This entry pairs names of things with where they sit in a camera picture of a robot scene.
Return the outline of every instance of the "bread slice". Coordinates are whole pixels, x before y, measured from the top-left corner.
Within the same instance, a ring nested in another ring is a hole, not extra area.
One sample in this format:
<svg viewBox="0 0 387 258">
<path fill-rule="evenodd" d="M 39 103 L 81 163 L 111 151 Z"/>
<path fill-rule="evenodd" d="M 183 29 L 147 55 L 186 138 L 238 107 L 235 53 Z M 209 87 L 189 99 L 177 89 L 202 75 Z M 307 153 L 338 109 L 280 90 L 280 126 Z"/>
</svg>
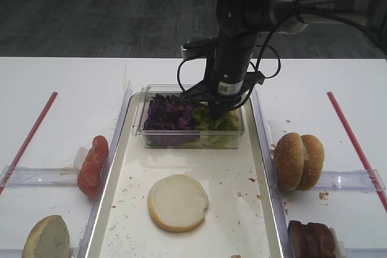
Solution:
<svg viewBox="0 0 387 258">
<path fill-rule="evenodd" d="M 28 235 L 22 258 L 69 258 L 70 236 L 61 216 L 45 217 Z"/>
<path fill-rule="evenodd" d="M 304 145 L 298 133 L 285 134 L 274 151 L 277 185 L 281 190 L 295 190 L 304 168 Z"/>
<path fill-rule="evenodd" d="M 204 221 L 208 197 L 201 184 L 187 175 L 171 175 L 156 182 L 148 194 L 152 220 L 162 229 L 189 231 Z"/>
<path fill-rule="evenodd" d="M 304 169 L 296 190 L 310 190 L 320 180 L 324 164 L 324 147 L 313 135 L 301 136 L 304 144 Z"/>
</svg>

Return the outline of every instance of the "clear plastic container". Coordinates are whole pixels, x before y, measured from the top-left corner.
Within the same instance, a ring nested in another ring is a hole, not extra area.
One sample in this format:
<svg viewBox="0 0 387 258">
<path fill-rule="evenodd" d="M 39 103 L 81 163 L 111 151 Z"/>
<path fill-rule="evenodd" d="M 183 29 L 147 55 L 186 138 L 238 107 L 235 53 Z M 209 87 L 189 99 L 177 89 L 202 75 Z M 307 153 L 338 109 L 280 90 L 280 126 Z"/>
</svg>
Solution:
<svg viewBox="0 0 387 258">
<path fill-rule="evenodd" d="M 145 147 L 150 148 L 216 148 L 237 149 L 244 133 L 241 109 L 230 112 L 237 117 L 237 131 L 149 131 L 144 130 L 148 117 L 149 102 L 156 94 L 179 95 L 176 85 L 149 85 L 142 89 L 133 134 L 139 135 Z"/>
</svg>

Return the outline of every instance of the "floor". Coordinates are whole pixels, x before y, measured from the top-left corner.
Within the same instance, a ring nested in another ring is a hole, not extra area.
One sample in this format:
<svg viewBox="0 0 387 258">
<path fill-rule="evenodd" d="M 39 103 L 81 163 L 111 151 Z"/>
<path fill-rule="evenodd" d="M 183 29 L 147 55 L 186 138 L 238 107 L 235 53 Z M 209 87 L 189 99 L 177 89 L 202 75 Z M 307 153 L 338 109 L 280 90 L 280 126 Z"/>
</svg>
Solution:
<svg viewBox="0 0 387 258">
<path fill-rule="evenodd" d="M 0 56 L 180 57 L 181 44 L 218 34 L 216 2 L 0 0 Z M 310 25 L 271 44 L 286 58 L 384 57 L 344 25 Z"/>
</svg>

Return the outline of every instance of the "red stick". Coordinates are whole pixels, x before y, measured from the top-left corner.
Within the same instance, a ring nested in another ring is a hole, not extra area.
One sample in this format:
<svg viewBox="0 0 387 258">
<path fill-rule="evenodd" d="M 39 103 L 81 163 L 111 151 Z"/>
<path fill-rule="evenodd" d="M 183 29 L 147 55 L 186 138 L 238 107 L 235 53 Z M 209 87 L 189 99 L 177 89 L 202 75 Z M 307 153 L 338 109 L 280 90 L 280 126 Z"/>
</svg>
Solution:
<svg viewBox="0 0 387 258">
<path fill-rule="evenodd" d="M 28 135 L 27 135 L 26 139 L 24 140 L 22 146 L 20 147 L 20 149 L 17 152 L 15 158 L 13 159 L 13 161 L 11 163 L 11 166 L 9 167 L 8 172 L 7 172 L 7 174 L 6 174 L 5 178 L 4 178 L 4 185 L 2 187 L 0 187 L 0 195 L 1 195 L 2 191 L 4 190 L 5 184 L 7 183 L 7 181 L 11 177 L 13 171 L 15 170 L 15 167 L 18 165 L 19 160 L 23 156 L 23 153 L 25 152 L 28 144 L 30 143 L 31 139 L 34 137 L 35 132 L 37 131 L 37 129 L 41 125 L 44 117 L 47 115 L 48 110 L 50 110 L 51 105 L 54 103 L 55 98 L 56 98 L 57 95 L 58 95 L 57 92 L 53 92 L 51 94 L 51 97 L 48 99 L 46 105 L 43 108 L 43 111 L 41 112 L 41 114 L 37 118 L 34 126 L 32 127 L 32 129 L 30 131 L 30 133 L 28 133 Z"/>
<path fill-rule="evenodd" d="M 345 129 L 346 133 L 348 134 L 348 137 L 350 138 L 350 140 L 352 142 L 352 145 L 355 148 L 356 153 L 359 156 L 359 158 L 360 158 L 360 160 L 361 160 L 361 162 L 363 164 L 363 167 L 365 168 L 365 170 L 368 170 L 370 172 L 369 177 L 371 178 L 372 183 L 374 184 L 376 189 L 380 189 L 381 186 L 379 184 L 379 181 L 375 177 L 375 175 L 373 174 L 372 167 L 371 167 L 370 163 L 368 162 L 367 157 L 365 156 L 362 148 L 360 147 L 360 144 L 357 141 L 357 139 L 355 137 L 355 134 L 353 133 L 353 131 L 352 131 L 351 127 L 350 127 L 350 124 L 346 120 L 343 111 L 341 111 L 341 108 L 340 108 L 336 98 L 334 97 L 332 92 L 327 92 L 327 95 L 328 95 L 329 99 L 331 100 L 333 108 L 336 111 L 337 116 L 339 116 L 340 121 L 343 124 L 344 129 Z M 387 211 L 387 196 L 386 196 L 386 193 L 381 191 L 381 190 L 377 190 L 376 192 L 377 192 L 377 195 L 379 196 L 379 199 L 382 202 L 385 210 Z"/>
</svg>

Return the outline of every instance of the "white tray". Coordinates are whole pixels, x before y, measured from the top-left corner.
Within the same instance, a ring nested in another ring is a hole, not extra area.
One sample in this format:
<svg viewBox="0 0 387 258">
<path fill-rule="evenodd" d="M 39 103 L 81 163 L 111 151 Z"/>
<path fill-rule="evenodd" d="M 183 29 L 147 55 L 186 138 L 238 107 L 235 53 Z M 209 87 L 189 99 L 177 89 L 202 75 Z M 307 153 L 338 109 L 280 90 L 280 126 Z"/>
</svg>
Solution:
<svg viewBox="0 0 387 258">
<path fill-rule="evenodd" d="M 274 220 L 262 211 L 266 201 L 272 217 L 250 102 L 237 150 L 146 149 L 129 134 L 139 96 L 129 105 L 87 257 L 279 257 Z M 161 230 L 148 214 L 150 188 L 175 173 L 197 179 L 210 199 L 205 223 L 187 233 Z"/>
</svg>

